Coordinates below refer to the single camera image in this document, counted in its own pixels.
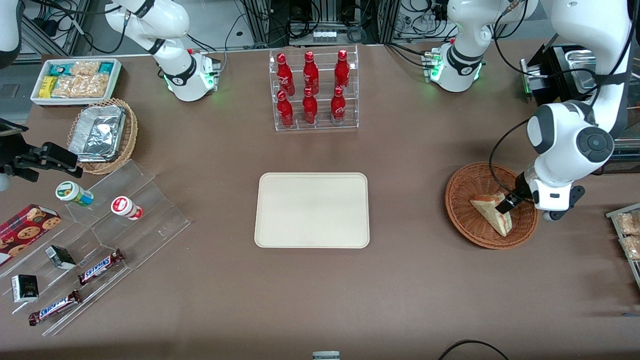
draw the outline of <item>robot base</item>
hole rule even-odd
[[[434,47],[427,56],[421,56],[422,64],[428,66],[424,69],[424,79],[426,82],[434,82],[444,90],[449,92],[463,92],[471,87],[471,84],[480,76],[482,63],[478,65],[475,74],[460,75],[447,60],[447,51],[451,44],[444,44],[441,47]]]
[[[171,84],[166,76],[164,77],[169,90],[182,101],[196,101],[209,92],[218,90],[220,63],[214,63],[211,58],[202,54],[192,54],[192,56],[196,60],[196,71],[184,85]]]

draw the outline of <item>snickers bar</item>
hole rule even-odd
[[[79,304],[82,302],[82,296],[78,290],[74,290],[71,294],[63,297],[62,299],[56,301],[55,303],[45,307],[44,309],[37,311],[36,313],[32,313],[29,315],[29,326],[36,326],[40,322],[44,321],[49,316],[60,313],[64,309],[68,308],[73,304]]]
[[[104,260],[85,271],[84,274],[78,275],[78,279],[80,279],[80,286],[85,285],[96,277],[102,275],[108,268],[112,267],[122,259],[124,259],[124,255],[122,255],[120,249],[116,249],[114,252],[110,253],[109,256],[104,258]]]

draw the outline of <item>red cookie box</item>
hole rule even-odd
[[[57,212],[31,204],[0,225],[0,266],[61,221]]]

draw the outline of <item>small black box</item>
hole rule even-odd
[[[76,262],[73,260],[69,251],[63,247],[51,245],[45,250],[47,256],[53,263],[53,266],[62,270],[71,270],[76,267]]]
[[[35,275],[16,275],[11,278],[13,302],[38,300],[38,279]]]

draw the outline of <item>white tray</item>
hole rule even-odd
[[[74,63],[78,60],[86,60],[86,61],[99,61],[103,63],[113,63],[113,69],[111,69],[111,74],[109,75],[109,83],[107,83],[107,89],[104,91],[103,97],[81,97],[81,98],[45,98],[39,97],[38,93],[40,92],[40,87],[42,86],[42,80],[46,75],[48,75],[49,70],[51,69],[51,65],[60,65],[60,64],[68,64]],[[111,98],[113,95],[113,91],[116,88],[116,84],[118,83],[118,76],[120,75],[120,68],[122,65],[120,62],[114,58],[69,58],[69,59],[55,59],[55,60],[47,60],[42,64],[42,69],[40,69],[40,75],[38,75],[38,81],[36,81],[36,85],[33,87],[33,91],[31,92],[31,101],[34,104],[40,106],[82,106],[95,104],[99,101],[105,101]]]
[[[367,177],[357,172],[268,172],[260,178],[260,247],[362,249],[369,244]]]

